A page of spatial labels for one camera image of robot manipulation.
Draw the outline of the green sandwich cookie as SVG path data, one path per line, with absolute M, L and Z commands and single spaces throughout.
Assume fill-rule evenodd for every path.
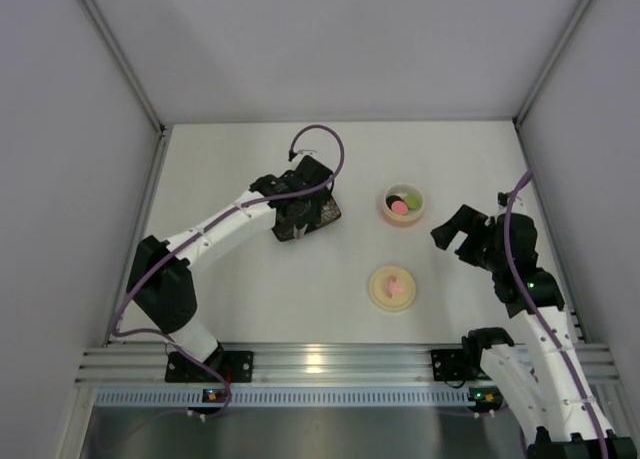
M 410 211 L 417 211 L 422 207 L 420 198 L 414 195 L 406 195 L 403 201 Z

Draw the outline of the pink sandwich cookie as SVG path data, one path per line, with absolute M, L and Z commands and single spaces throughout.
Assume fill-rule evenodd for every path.
M 409 209 L 404 201 L 397 201 L 391 207 L 390 210 L 399 216 L 406 216 L 409 213 Z

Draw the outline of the black sandwich cookie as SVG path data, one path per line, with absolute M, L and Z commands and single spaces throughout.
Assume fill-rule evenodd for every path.
M 398 195 L 390 195 L 385 199 L 386 205 L 391 207 L 395 202 L 401 201 L 402 198 Z

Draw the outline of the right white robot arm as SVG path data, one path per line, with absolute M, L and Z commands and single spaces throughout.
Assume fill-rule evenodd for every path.
M 488 377 L 519 423 L 528 458 L 635 458 L 600 409 L 569 333 L 565 302 L 554 276 L 538 264 L 538 232 L 523 214 L 487 216 L 467 205 L 431 232 L 445 250 L 465 234 L 457 257 L 490 273 L 532 363 L 526 367 L 509 333 L 499 327 L 462 338 L 467 367 Z

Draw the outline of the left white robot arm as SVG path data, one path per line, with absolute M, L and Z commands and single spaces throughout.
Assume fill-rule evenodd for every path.
M 266 175 L 235 203 L 201 224 L 137 247 L 127 295 L 177 348 L 211 369 L 223 346 L 197 317 L 197 266 L 209 267 L 254 235 L 271 231 L 280 242 L 299 239 L 340 218 L 330 184 L 333 172 L 305 156 L 281 176 Z

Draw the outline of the black floral square plate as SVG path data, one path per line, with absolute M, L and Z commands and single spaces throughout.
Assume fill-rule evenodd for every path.
M 276 222 L 271 231 L 280 242 L 296 239 L 295 226 L 307 225 L 306 236 L 336 222 L 342 216 L 336 200 L 327 188 L 307 196 L 272 201 L 270 205 L 276 210 Z

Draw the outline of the cream pink round bowl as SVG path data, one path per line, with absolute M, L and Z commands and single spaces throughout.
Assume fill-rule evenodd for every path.
M 382 216 L 394 227 L 408 228 L 416 225 L 423 216 L 425 207 L 423 194 L 410 184 L 392 185 L 381 199 Z

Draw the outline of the cream lid pink knob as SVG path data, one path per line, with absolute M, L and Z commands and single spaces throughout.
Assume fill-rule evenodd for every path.
M 371 302 L 383 311 L 399 313 L 415 301 L 417 284 L 413 275 L 399 266 L 384 266 L 376 270 L 368 281 Z

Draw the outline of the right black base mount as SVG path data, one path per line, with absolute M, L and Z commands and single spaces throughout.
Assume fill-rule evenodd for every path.
M 482 377 L 462 349 L 433 349 L 429 354 L 435 381 L 458 385 Z

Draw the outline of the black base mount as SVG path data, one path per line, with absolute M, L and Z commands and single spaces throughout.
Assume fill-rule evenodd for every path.
M 252 351 L 225 351 L 214 362 L 217 373 L 228 383 L 251 383 L 254 366 Z M 217 379 L 179 352 L 168 354 L 164 380 L 166 383 L 213 383 Z
M 458 385 L 482 377 L 462 349 L 433 349 L 429 354 L 435 381 Z

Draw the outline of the left aluminium frame post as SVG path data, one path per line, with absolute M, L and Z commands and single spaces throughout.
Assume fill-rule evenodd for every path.
M 128 60 L 124 49 L 110 27 L 97 0 L 77 1 L 97 33 L 98 38 L 104 44 L 107 52 L 116 64 L 120 74 L 125 80 L 136 102 L 141 107 L 151 127 L 158 135 L 162 135 L 166 130 L 166 126 L 162 123 L 159 115 L 152 105 L 144 86 Z

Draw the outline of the aluminium frame post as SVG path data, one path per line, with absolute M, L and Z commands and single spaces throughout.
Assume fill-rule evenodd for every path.
M 567 20 L 562 25 L 549 52 L 545 55 L 540 68 L 534 75 L 530 86 L 527 88 L 526 94 L 516 114 L 512 118 L 514 128 L 517 132 L 521 130 L 522 125 L 543 92 L 547 82 L 550 80 L 555 68 L 567 51 L 573 37 L 578 32 L 585 17 L 596 1 L 597 0 L 576 0 L 575 5 L 570 9 Z
M 151 127 L 158 135 L 162 135 L 166 130 L 166 126 L 162 123 L 159 115 L 152 105 L 144 86 L 128 60 L 124 49 L 110 27 L 97 0 L 77 1 L 97 33 L 98 38 L 104 44 L 107 52 L 116 64 L 120 74 L 125 80 L 136 102 L 141 107 Z

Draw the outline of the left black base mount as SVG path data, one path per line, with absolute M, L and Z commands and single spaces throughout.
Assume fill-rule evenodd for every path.
M 254 366 L 252 351 L 225 351 L 214 362 L 217 373 L 228 383 L 251 383 Z M 168 354 L 164 380 L 166 383 L 213 383 L 217 379 L 179 352 Z

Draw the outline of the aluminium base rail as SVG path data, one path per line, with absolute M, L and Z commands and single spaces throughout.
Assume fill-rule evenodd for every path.
M 442 368 L 425 344 L 229 343 L 227 351 L 253 353 L 252 383 L 266 386 L 418 386 Z M 164 382 L 170 348 L 157 342 L 111 343 L 86 350 L 78 385 Z

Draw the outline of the right aluminium frame post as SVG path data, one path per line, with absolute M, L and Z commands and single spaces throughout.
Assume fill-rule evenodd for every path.
M 547 82 L 550 80 L 555 68 L 567 51 L 573 37 L 578 32 L 585 17 L 596 1 L 597 0 L 576 0 L 575 5 L 570 9 L 567 20 L 562 25 L 549 52 L 545 55 L 540 68 L 534 75 L 530 86 L 527 88 L 526 94 L 516 114 L 512 118 L 514 128 L 517 132 L 521 130 L 522 125 L 543 92 Z

